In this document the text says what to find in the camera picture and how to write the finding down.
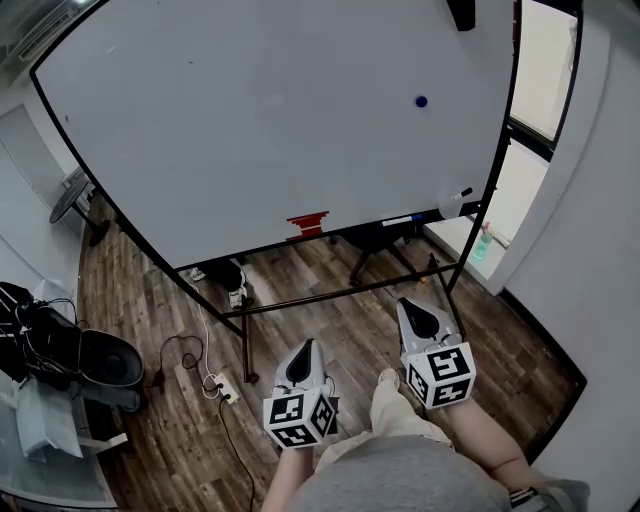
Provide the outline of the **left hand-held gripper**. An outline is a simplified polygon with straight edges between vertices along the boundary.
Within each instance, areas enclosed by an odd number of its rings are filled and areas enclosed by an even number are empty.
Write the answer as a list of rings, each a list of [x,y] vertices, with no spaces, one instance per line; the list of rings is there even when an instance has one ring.
[[[276,370],[276,386],[307,390],[266,398],[263,401],[263,427],[282,449],[314,447],[337,432],[337,401],[325,385],[325,359],[320,343],[308,339],[292,350]]]

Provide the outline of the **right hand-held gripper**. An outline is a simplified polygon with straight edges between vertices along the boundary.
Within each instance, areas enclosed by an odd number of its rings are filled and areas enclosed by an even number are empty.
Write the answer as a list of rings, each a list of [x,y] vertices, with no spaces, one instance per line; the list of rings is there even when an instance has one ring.
[[[401,298],[397,304],[400,335],[407,353],[401,356],[406,382],[426,409],[467,400],[475,381],[475,363],[468,342],[448,314],[422,301]],[[422,351],[426,345],[454,345]]]

